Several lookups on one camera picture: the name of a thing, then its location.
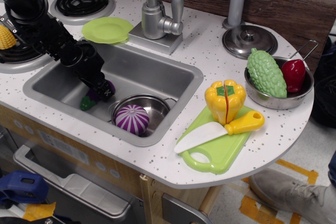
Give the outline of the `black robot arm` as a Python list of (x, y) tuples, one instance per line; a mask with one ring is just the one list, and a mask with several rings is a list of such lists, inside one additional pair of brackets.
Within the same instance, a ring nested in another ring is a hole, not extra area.
[(95, 46), (77, 41), (48, 11), (47, 0), (4, 0), (6, 14), (23, 40), (37, 43), (42, 49), (70, 68), (102, 101), (115, 93), (114, 86), (105, 79), (101, 68), (104, 60)]

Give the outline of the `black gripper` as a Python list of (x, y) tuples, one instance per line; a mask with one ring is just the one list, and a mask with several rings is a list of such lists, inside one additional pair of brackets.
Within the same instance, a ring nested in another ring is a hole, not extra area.
[(60, 60), (90, 87), (90, 100), (108, 101), (115, 94), (114, 85), (105, 80), (101, 72), (104, 60), (95, 46), (86, 40), (77, 41), (75, 44), (67, 43), (60, 51)]

